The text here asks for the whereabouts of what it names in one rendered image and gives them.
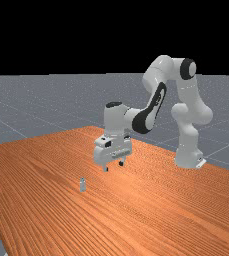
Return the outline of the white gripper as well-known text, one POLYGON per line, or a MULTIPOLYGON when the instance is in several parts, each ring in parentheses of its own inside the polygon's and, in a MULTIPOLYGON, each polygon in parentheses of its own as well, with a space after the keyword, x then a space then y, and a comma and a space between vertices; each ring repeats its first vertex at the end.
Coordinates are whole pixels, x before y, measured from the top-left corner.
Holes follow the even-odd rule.
POLYGON ((125 158, 132 154, 132 141, 128 133, 107 137, 100 136, 94 141, 94 162, 108 172, 107 164, 120 159, 119 166, 124 166, 125 158))

